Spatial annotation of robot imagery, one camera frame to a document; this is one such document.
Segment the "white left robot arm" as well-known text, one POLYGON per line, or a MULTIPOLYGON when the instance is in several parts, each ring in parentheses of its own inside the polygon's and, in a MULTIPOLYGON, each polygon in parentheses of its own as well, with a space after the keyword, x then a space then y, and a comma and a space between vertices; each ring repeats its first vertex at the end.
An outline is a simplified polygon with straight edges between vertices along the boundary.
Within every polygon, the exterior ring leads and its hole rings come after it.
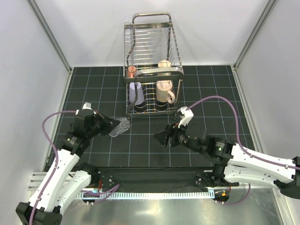
POLYGON ((91 108, 75 111, 74 122, 60 143, 53 145, 55 159, 28 202, 20 202, 16 213, 24 225, 59 225, 71 202, 86 187, 99 183, 98 168, 83 163, 65 182, 90 141, 97 135, 117 134, 121 120, 109 118, 91 108))

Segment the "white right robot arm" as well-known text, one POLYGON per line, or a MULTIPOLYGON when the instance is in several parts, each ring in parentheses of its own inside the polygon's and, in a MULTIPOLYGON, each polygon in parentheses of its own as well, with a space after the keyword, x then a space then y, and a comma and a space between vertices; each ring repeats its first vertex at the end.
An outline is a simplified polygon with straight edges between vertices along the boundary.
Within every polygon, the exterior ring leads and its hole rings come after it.
POLYGON ((278 189, 287 197, 299 199, 299 157, 273 157, 220 137, 191 137, 186 130, 187 126, 179 123, 168 124, 164 131, 154 134, 154 138, 164 147, 182 145, 208 158, 214 164, 211 180, 215 186, 250 183, 278 189))

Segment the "clear glass tumbler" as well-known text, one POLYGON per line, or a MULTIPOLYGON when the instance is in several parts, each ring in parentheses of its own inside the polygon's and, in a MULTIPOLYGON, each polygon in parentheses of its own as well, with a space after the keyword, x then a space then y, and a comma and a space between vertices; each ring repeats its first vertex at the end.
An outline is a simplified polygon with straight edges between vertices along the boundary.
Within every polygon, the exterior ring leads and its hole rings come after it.
POLYGON ((117 137, 118 135, 123 134, 130 128, 130 121, 128 118, 122 117, 117 118, 120 123, 117 125, 116 128, 112 130, 112 132, 109 133, 110 137, 117 137))

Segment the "tan mug lilac inside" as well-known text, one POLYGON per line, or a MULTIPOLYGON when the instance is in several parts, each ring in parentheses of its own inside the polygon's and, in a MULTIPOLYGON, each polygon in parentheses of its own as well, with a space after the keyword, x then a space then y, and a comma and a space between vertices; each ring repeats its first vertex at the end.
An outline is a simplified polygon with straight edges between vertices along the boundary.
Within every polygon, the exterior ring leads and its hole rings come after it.
POLYGON ((176 96, 172 91, 172 88, 173 83, 171 80, 158 81, 156 91, 157 100, 163 103, 175 103, 176 96))

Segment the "pink ceramic mug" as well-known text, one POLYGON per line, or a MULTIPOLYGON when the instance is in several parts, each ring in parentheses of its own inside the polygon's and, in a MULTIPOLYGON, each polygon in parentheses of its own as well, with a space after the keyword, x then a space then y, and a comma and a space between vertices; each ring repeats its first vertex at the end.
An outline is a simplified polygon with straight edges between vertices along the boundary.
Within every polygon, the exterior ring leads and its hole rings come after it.
POLYGON ((134 78, 136 71, 137 69, 135 66, 129 66, 127 68, 127 78, 134 78))

